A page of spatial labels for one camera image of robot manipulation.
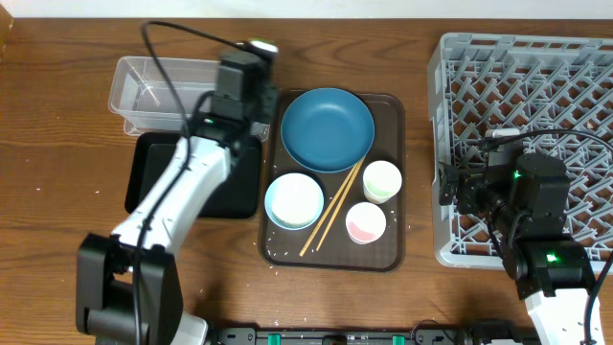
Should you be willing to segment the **light blue small bowl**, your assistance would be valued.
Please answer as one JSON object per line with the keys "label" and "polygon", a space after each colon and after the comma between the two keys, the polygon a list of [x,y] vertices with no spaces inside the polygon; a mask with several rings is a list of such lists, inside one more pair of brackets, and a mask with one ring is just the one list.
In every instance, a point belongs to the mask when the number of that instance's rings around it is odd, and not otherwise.
{"label": "light blue small bowl", "polygon": [[264,209],[271,221],[285,230],[309,227],[322,214],[324,194],[320,185],[303,173],[286,173],[266,190]]}

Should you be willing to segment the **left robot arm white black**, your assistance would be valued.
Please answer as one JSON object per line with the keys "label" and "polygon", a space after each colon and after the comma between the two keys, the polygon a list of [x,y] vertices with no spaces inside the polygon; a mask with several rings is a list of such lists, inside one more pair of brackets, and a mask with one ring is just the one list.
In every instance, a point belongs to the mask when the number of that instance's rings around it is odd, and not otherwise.
{"label": "left robot arm white black", "polygon": [[205,342],[207,322],[184,310],[176,258],[253,126],[270,124],[276,113],[276,54],[252,41],[224,55],[215,90],[196,102],[185,136],[147,196],[110,236],[85,237],[77,254],[79,332],[115,344]]}

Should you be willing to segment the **white cup pink inside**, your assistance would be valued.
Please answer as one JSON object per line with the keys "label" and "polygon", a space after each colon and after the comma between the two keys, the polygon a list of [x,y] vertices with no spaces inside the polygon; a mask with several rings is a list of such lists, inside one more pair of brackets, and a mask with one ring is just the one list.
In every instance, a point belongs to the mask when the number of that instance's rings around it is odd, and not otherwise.
{"label": "white cup pink inside", "polygon": [[387,227],[384,212],[371,202],[353,205],[346,215],[345,223],[350,239],[357,244],[377,241]]}

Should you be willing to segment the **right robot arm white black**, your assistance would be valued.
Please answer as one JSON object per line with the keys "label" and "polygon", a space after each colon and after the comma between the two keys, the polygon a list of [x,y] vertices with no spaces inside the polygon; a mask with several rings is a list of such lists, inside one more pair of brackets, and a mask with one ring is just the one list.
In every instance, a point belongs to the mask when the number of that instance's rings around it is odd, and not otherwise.
{"label": "right robot arm white black", "polygon": [[543,344],[602,344],[602,277],[563,230],[570,179],[542,153],[496,153],[482,169],[438,165],[439,203],[486,217],[488,234]]}

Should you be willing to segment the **white cup green inside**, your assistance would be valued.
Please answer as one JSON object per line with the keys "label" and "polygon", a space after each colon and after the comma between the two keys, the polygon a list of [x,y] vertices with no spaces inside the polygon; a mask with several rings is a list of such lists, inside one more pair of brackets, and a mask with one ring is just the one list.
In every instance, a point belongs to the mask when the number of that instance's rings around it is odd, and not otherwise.
{"label": "white cup green inside", "polygon": [[393,163],[378,160],[366,167],[362,181],[365,197],[374,204],[382,204],[399,192],[402,175]]}

